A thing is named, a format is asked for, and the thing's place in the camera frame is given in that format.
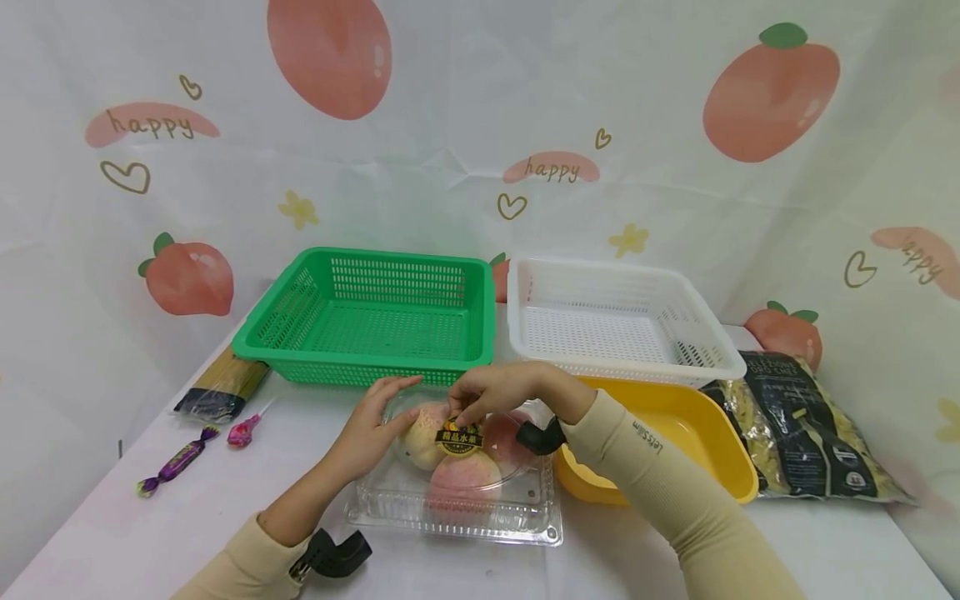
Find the hand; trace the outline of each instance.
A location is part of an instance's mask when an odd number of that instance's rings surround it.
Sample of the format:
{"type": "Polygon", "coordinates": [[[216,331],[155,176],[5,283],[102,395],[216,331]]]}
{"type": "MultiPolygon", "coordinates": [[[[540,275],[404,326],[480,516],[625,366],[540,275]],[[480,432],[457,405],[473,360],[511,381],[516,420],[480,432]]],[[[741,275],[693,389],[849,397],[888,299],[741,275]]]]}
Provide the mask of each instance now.
{"type": "Polygon", "coordinates": [[[423,375],[377,379],[360,400],[343,431],[321,461],[343,484],[366,475],[387,453],[390,443],[417,420],[420,409],[401,413],[381,424],[383,409],[400,390],[417,385],[423,375]]]}
{"type": "Polygon", "coordinates": [[[587,413],[596,390],[553,365],[527,362],[471,369],[453,384],[448,396],[451,412],[460,412],[458,427],[488,413],[509,412],[530,398],[540,398],[572,425],[587,413]]]}

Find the pink lollipop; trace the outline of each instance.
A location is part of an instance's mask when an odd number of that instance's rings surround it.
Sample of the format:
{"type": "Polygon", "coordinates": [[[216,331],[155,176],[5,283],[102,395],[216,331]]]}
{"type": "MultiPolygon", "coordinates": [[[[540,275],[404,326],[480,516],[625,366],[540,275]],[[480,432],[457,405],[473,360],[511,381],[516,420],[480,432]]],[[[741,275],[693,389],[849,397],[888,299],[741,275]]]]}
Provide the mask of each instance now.
{"type": "Polygon", "coordinates": [[[267,402],[267,405],[263,407],[263,410],[256,415],[253,415],[242,423],[233,425],[230,428],[230,432],[227,434],[227,444],[236,448],[245,448],[250,445],[250,442],[253,441],[253,428],[260,423],[260,421],[263,419],[264,413],[266,413],[267,409],[270,408],[270,405],[274,403],[274,400],[276,400],[275,397],[267,402]]]}

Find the black pasta bag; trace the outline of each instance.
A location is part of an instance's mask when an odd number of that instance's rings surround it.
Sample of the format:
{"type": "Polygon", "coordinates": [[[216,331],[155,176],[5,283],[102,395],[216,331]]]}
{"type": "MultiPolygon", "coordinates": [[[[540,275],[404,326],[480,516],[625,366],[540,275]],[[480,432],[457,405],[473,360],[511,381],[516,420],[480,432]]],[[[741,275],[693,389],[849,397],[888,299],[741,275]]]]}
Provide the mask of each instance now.
{"type": "Polygon", "coordinates": [[[914,503],[870,455],[803,359],[740,353],[747,363],[744,379],[714,382],[702,391],[727,413],[768,484],[760,495],[914,503]],[[745,413],[744,406],[751,410],[745,413]]]}

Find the yellow flower print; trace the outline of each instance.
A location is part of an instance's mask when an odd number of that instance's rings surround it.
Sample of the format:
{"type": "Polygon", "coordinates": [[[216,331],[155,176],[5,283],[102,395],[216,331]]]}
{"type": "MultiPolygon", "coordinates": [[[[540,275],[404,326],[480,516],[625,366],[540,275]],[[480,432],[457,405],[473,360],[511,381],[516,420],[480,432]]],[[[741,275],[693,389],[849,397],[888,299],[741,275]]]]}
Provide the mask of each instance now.
{"type": "Polygon", "coordinates": [[[610,236],[610,245],[616,248],[616,257],[623,258],[627,252],[637,254],[643,252],[646,249],[648,237],[650,237],[650,231],[637,229],[636,224],[628,223],[621,235],[610,236]]]}
{"type": "Polygon", "coordinates": [[[953,400],[940,398],[937,408],[940,409],[940,414],[944,416],[944,419],[949,421],[949,425],[937,429],[934,434],[937,440],[944,444],[960,444],[960,404],[953,400]]]}
{"type": "Polygon", "coordinates": [[[294,220],[294,228],[297,231],[303,229],[307,223],[310,225],[320,224],[320,219],[317,218],[317,210],[313,207],[309,198],[301,198],[297,195],[297,192],[288,189],[286,199],[287,204],[278,204],[276,207],[281,215],[294,220]]]}

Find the purple wrapped candy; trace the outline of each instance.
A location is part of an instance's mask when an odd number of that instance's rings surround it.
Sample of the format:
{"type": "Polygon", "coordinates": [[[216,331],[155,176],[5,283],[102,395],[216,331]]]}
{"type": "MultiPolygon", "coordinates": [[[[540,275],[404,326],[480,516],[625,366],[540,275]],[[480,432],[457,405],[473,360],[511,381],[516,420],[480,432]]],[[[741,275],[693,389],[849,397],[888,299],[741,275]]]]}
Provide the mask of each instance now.
{"type": "Polygon", "coordinates": [[[136,492],[144,498],[154,495],[156,489],[161,483],[170,481],[177,475],[183,473],[183,470],[200,456],[200,453],[206,448],[206,443],[220,435],[220,430],[212,425],[204,427],[200,433],[200,439],[191,442],[183,447],[183,450],[177,453],[177,456],[170,459],[170,462],[163,466],[156,477],[144,479],[136,484],[136,492]]]}

